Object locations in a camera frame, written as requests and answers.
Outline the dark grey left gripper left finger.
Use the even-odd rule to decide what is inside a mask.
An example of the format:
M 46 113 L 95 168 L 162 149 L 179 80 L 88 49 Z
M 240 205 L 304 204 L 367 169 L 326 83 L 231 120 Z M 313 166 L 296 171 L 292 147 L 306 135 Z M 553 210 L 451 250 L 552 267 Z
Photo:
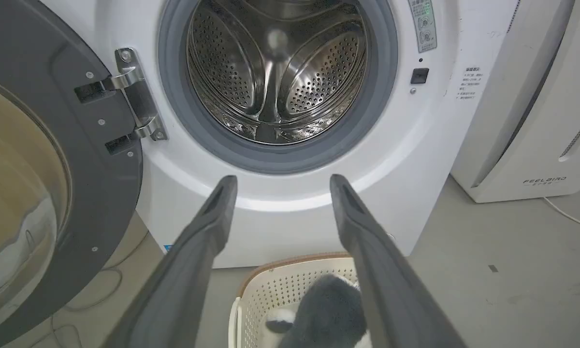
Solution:
M 237 177 L 221 178 L 106 338 L 105 348 L 195 346 L 215 257 L 226 246 Z

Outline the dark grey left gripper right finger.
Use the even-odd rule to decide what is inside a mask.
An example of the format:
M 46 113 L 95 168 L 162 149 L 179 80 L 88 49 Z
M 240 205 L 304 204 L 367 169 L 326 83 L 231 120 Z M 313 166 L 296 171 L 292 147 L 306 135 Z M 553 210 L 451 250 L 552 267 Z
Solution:
M 466 343 L 405 256 L 340 174 L 330 178 L 339 240 L 353 257 L 375 348 L 464 348 Z

